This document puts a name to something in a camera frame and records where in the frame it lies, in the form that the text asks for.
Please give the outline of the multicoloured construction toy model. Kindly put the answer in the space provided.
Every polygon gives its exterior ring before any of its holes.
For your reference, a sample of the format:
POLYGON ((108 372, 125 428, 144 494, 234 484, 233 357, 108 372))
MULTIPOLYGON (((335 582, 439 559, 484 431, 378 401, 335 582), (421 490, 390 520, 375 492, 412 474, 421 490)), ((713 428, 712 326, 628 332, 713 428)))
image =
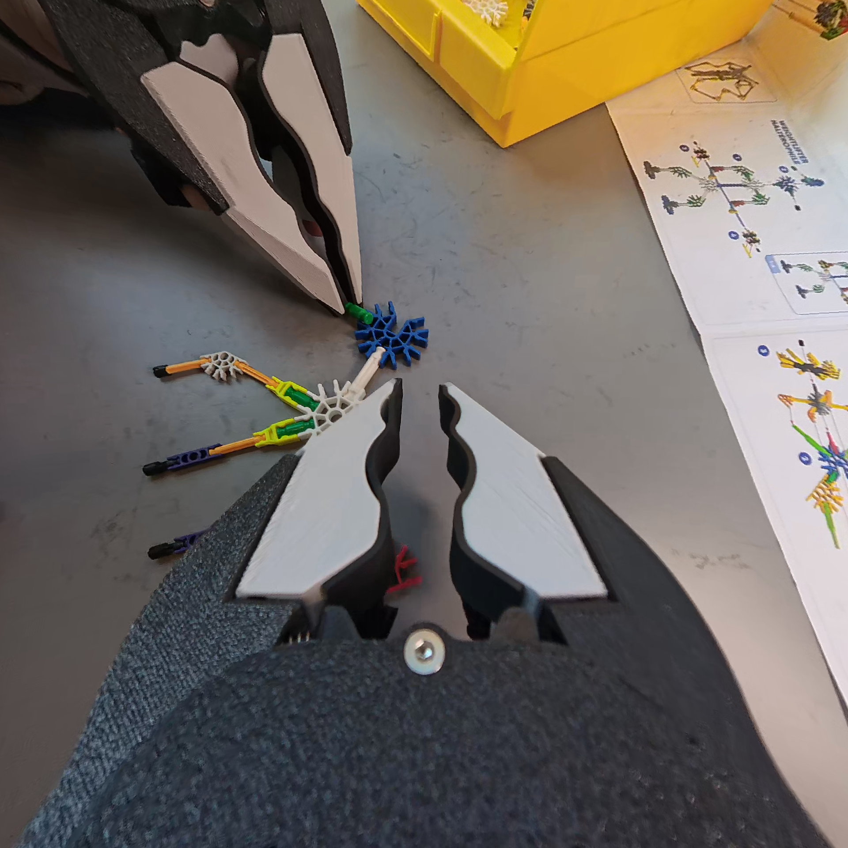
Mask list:
POLYGON ((334 381, 331 393, 328 393, 322 385, 317 387, 315 393, 295 382, 267 376, 250 366, 246 360, 227 351, 205 355, 189 362, 157 366, 154 368, 154 375, 158 378, 195 370, 203 371, 221 382, 226 382, 231 376, 250 376, 262 383, 286 405, 297 410, 298 414, 295 417, 274 422, 247 439, 231 443, 213 443, 171 454, 163 461, 144 465, 143 473, 148 477, 155 477, 165 472, 182 471, 249 449, 293 445, 299 447, 302 443, 324 433, 365 400, 367 387, 388 353, 389 350, 385 346, 377 345, 368 355, 366 364, 360 369, 355 379, 346 381, 343 386, 334 381))

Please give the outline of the grey desk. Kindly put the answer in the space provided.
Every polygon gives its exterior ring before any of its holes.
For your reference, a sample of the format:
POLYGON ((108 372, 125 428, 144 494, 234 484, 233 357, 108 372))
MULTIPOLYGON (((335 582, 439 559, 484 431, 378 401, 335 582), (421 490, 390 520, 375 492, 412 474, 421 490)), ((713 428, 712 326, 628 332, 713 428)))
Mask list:
MULTIPOLYGON (((453 382, 569 466, 662 557, 761 735, 846 846, 846 723, 617 133, 600 106, 500 149, 352 2, 344 69, 366 305, 424 316, 387 477, 418 557, 396 628, 466 636, 448 551, 453 382)), ((283 405, 249 380, 153 366, 228 350, 314 388, 355 376, 352 327, 215 216, 163 204, 81 99, 2 109, 2 846, 69 759, 121 642, 171 564, 284 455, 147 478, 283 405)))

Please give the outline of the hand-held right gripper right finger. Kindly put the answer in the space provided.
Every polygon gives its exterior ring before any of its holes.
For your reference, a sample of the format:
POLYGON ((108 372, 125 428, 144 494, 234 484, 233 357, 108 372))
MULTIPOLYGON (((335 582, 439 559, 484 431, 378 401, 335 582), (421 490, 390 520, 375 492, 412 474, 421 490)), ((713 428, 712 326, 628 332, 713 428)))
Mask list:
POLYGON ((452 383, 439 387, 454 506, 450 575, 473 640, 509 610, 534 637, 563 640, 550 602, 605 600, 608 589, 548 473, 547 455, 452 383))

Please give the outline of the yellow plastic bin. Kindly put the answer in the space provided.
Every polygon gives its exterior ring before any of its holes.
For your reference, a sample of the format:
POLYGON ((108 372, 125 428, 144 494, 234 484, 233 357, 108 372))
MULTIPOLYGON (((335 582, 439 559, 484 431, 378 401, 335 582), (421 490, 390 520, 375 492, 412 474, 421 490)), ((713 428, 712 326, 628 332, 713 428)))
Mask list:
POLYGON ((769 1, 508 2, 495 29, 458 1, 359 1, 506 148, 747 35, 769 1))

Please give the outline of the white instruction sheet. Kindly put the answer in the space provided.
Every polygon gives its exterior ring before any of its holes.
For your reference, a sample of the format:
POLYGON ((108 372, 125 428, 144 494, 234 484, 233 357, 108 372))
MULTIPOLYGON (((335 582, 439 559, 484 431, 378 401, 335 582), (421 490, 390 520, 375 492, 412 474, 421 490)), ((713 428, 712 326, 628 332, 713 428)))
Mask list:
POLYGON ((843 699, 846 83, 846 2, 773 2, 607 104, 843 699))

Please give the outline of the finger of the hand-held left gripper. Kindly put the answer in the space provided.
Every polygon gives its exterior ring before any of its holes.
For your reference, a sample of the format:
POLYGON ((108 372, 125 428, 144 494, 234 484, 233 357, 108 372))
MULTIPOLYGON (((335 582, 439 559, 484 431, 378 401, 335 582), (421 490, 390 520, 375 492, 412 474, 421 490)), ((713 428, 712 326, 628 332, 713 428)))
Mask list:
POLYGON ((222 215, 231 228, 302 291, 343 313, 332 271, 261 167, 248 122, 227 86, 179 61, 151 69, 141 80, 225 198, 222 215))
POLYGON ((289 157, 304 205, 322 231, 342 304, 363 299, 353 163, 326 100, 303 36, 274 35, 259 71, 276 118, 291 137, 289 157))

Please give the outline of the blue snowflake connector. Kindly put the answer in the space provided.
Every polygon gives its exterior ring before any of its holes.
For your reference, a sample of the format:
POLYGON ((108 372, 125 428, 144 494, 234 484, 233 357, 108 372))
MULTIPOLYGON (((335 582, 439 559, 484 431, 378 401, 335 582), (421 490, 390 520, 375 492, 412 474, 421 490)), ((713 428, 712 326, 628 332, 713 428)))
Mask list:
POLYGON ((382 348, 379 367, 389 367, 392 370, 396 370, 398 364, 411 366, 413 360, 420 359, 420 352, 428 347, 429 337, 423 317, 399 324, 392 302, 388 302, 386 308, 375 303, 370 313, 370 323, 361 318, 357 320, 355 341, 361 354, 370 357, 377 349, 382 348))

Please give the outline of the pile of toy pieces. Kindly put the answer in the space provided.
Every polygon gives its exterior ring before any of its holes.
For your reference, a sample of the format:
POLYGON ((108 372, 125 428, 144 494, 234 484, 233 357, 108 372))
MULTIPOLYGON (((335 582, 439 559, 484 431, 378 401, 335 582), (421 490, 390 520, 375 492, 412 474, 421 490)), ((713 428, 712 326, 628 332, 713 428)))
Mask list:
MULTIPOLYGON (((462 4, 493 28, 503 27, 510 13, 510 6, 507 1, 463 1, 462 4)), ((532 16, 536 2, 525 1, 518 2, 518 4, 521 9, 520 29, 524 31, 532 16)))

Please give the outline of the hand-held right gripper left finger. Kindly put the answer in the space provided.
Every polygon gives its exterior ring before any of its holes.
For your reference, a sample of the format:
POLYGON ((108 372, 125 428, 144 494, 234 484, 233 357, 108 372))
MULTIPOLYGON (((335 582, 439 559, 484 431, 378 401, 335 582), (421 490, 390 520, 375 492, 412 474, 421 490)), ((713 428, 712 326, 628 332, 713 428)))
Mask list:
POLYGON ((394 541, 383 482, 399 457, 403 382, 394 378, 299 452, 236 588, 239 599, 302 606, 317 625, 344 608, 364 637, 393 621, 384 596, 394 541))

